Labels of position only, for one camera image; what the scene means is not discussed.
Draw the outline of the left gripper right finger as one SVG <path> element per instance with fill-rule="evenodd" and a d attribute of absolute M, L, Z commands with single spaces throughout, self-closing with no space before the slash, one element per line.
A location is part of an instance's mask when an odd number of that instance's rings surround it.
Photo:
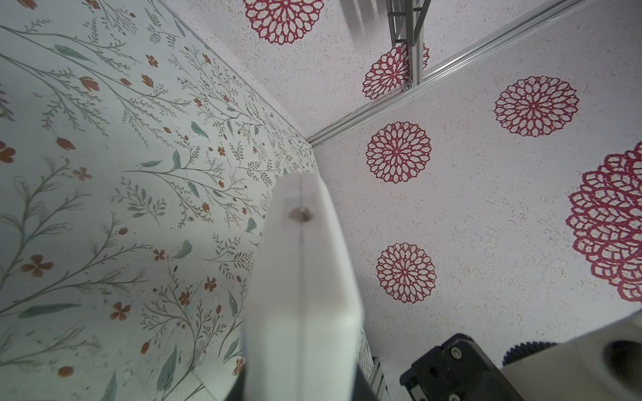
<path fill-rule="evenodd" d="M 359 365 L 354 379 L 354 401 L 378 401 Z"/>

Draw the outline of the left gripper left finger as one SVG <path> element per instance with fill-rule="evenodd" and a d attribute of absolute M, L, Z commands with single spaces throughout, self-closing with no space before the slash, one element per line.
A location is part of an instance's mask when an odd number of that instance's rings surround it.
<path fill-rule="evenodd" d="M 239 376 L 237 376 L 237 380 L 235 381 L 234 385 L 232 386 L 232 389 L 230 390 L 227 397 L 225 398 L 225 401 L 244 401 L 244 396 L 243 396 L 244 383 L 245 383 L 245 373 L 241 372 Z"/>

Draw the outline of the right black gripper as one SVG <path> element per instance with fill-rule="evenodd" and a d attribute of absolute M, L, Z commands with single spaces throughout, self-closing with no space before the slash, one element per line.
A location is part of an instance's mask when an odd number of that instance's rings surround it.
<path fill-rule="evenodd" d="M 419 357 L 401 374 L 412 400 L 521 400 L 475 340 L 458 333 Z"/>

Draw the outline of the white battery compartment cover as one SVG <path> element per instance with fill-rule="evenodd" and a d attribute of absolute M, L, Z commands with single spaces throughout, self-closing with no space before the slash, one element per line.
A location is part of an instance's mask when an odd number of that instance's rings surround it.
<path fill-rule="evenodd" d="M 215 400 L 225 400 L 244 370 L 243 354 L 224 361 L 215 352 L 205 351 L 197 359 L 195 375 Z"/>

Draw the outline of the white remote control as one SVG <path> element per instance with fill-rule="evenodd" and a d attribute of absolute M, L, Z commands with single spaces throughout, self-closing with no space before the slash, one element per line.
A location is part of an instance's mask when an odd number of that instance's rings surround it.
<path fill-rule="evenodd" d="M 349 400 L 364 309 L 329 190 L 281 177 L 262 230 L 244 318 L 246 400 Z"/>

